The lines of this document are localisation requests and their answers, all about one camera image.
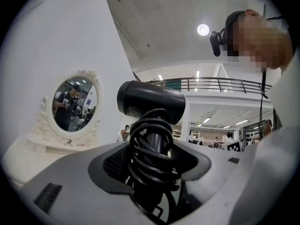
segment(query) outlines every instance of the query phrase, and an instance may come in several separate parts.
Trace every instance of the mirror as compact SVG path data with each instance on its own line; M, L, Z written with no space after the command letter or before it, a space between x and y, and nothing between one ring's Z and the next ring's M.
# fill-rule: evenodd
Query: mirror
M93 83L85 77L66 80L53 98L52 114L56 124L67 132L84 128L97 107L97 92Z

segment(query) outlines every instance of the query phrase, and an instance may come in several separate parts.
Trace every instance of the white ceiling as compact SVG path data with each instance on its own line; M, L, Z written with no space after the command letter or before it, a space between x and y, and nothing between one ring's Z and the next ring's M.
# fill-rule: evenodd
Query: white ceiling
M209 127L226 127L234 126L239 128L241 125L236 125L244 120L249 120L243 123L243 126L247 126L247 123L256 121L259 117L260 108L245 107L245 106L227 106L227 105L190 105L189 121L202 126ZM262 109L263 118L269 117L273 114L272 109ZM206 118L211 118L208 122L203 123Z
M248 0L107 0L133 71L224 60L213 55L199 24L220 31Z

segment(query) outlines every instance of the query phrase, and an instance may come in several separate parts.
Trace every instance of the railing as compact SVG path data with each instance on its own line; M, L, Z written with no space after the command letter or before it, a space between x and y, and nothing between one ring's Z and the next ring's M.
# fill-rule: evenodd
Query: railing
M199 89L261 94L262 89L262 84L259 82L224 77L184 77L165 79L162 81L150 81L147 83L187 91ZM268 92L271 87L272 86L266 84L265 91Z

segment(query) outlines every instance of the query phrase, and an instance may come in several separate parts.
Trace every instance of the white mirror frame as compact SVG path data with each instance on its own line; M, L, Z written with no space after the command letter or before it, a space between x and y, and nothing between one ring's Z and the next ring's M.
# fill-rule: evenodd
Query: white mirror frame
M53 98L56 94L57 89L61 86L66 80L72 77L82 77L90 80L94 85L97 92L97 107L92 119L89 123L83 128L76 132L67 132L61 129L55 122L53 113L52 113L52 104ZM47 96L43 98L41 104L41 109L37 115L36 122L33 127L33 132L38 135L45 137L46 141L51 141L55 143L65 142L66 139L71 139L75 143L84 143L86 145L96 145L96 137L98 133L98 126L100 123L100 113L102 107L102 91L97 79L96 73L94 71L75 71L63 78L55 88L51 91L49 99Z

